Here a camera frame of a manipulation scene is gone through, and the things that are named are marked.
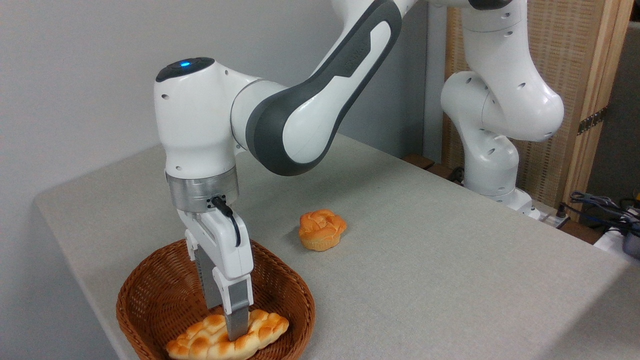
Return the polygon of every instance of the cable connector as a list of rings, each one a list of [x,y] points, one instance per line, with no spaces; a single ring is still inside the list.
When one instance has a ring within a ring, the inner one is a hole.
[[[558,211],[556,211],[556,217],[566,218],[566,209],[564,208],[563,204],[560,204],[560,206],[558,206]]]

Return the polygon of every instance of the wooden panel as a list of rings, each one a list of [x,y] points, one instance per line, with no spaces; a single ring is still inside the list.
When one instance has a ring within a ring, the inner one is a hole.
[[[589,74],[588,96],[582,107],[581,116],[583,119],[609,103],[620,61],[620,52],[627,34],[628,16],[632,7],[633,0],[607,2],[605,8],[608,8],[609,16],[603,17],[600,25],[594,66]],[[573,191],[585,192],[587,190],[601,131],[602,123],[577,136],[564,186],[563,200],[565,202],[569,200],[569,195]]]

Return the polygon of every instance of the bread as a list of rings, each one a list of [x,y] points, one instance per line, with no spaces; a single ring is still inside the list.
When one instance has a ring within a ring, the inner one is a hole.
[[[325,251],[340,242],[347,223],[329,209],[311,211],[300,217],[300,242],[307,249]]]
[[[176,360],[245,360],[276,341],[288,328],[286,318],[256,309],[249,314],[246,335],[229,341],[225,317],[210,315],[169,341],[166,350]]]

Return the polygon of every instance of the hinge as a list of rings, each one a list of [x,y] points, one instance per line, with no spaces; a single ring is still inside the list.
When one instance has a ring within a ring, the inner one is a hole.
[[[584,119],[583,121],[580,121],[580,124],[578,125],[578,135],[582,134],[583,132],[601,123],[605,115],[607,114],[607,108],[608,106],[605,106],[600,111],[593,114],[592,116]]]

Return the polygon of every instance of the white wall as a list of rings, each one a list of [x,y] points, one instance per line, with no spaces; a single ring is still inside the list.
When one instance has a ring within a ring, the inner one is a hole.
[[[343,133],[396,156],[420,152],[425,19],[424,4],[408,14]],[[115,357],[32,201],[158,143],[159,69],[211,56],[293,85],[340,30],[329,0],[3,1],[0,358]]]

